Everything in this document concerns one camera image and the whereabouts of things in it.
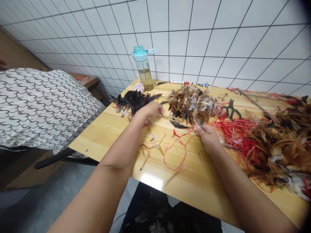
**plastic water bottle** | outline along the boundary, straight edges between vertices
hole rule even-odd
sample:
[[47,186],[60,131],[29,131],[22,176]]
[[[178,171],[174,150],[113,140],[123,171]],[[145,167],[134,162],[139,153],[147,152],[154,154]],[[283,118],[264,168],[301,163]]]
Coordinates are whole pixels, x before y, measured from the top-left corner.
[[145,91],[151,91],[153,87],[150,66],[148,61],[148,54],[154,54],[158,49],[146,50],[142,45],[134,47],[133,58],[136,62],[140,80],[145,87]]

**gray floor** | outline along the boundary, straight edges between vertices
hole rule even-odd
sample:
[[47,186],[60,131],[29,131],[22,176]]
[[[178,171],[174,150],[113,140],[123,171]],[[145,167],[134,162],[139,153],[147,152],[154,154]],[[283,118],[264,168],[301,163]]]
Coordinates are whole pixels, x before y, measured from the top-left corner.
[[[94,169],[93,166],[65,163],[44,185],[32,188],[16,205],[0,211],[0,232],[46,232]],[[129,179],[115,219],[126,213],[137,185],[137,180]],[[170,205],[173,206],[178,202],[177,199],[169,197]],[[119,232],[124,216],[113,224],[110,232]],[[242,232],[224,222],[222,227],[224,233]]]

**person's left hand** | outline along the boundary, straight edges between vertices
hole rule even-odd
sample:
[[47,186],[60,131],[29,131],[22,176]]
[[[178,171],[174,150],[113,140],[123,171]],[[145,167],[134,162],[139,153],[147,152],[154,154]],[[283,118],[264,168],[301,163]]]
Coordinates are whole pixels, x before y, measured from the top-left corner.
[[152,101],[142,107],[137,113],[146,117],[161,117],[163,115],[163,106],[158,102]]

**black pliers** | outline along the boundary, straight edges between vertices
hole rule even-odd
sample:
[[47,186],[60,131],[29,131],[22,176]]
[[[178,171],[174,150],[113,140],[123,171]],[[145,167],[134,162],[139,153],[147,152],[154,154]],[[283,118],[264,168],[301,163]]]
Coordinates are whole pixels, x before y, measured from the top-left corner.
[[227,109],[227,112],[226,112],[227,116],[226,116],[226,118],[229,117],[231,120],[233,120],[233,114],[234,114],[234,112],[236,112],[239,115],[239,119],[240,120],[242,119],[241,113],[238,110],[234,109],[233,99],[230,99],[229,106],[225,106],[225,107],[221,107],[221,108],[226,108]]

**hand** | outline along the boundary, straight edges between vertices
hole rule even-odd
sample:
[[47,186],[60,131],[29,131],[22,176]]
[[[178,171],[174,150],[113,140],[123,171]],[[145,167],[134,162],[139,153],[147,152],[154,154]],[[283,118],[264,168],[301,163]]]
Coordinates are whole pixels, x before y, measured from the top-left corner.
[[201,138],[206,152],[218,153],[223,150],[218,135],[212,127],[208,125],[195,125],[194,131]]
[[137,113],[148,117],[161,117],[163,115],[163,106],[158,102],[152,101],[142,107]]

